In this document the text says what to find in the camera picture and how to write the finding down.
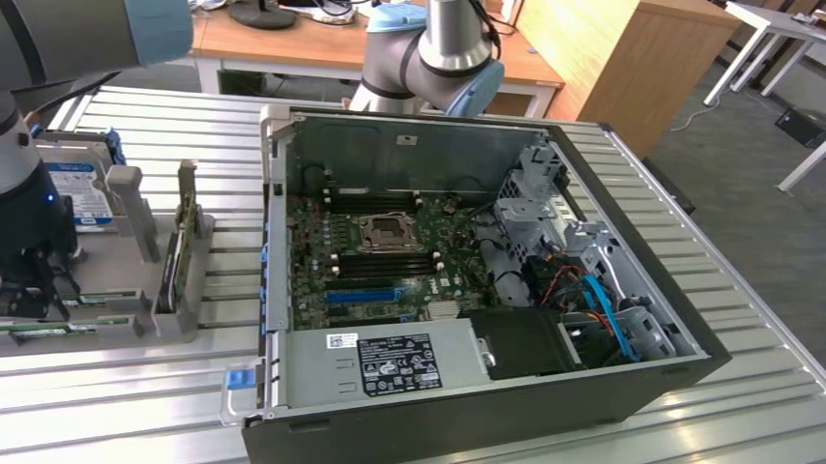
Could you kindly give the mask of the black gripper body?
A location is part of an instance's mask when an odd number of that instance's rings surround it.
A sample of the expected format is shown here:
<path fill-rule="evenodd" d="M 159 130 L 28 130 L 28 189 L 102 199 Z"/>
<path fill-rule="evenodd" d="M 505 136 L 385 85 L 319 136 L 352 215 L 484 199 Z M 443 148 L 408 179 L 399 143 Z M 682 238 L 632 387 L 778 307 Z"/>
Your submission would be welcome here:
<path fill-rule="evenodd" d="M 1 194 L 1 277 L 33 278 L 37 253 L 68 269 L 78 244 L 73 201 L 61 195 L 40 161 L 22 183 Z"/>

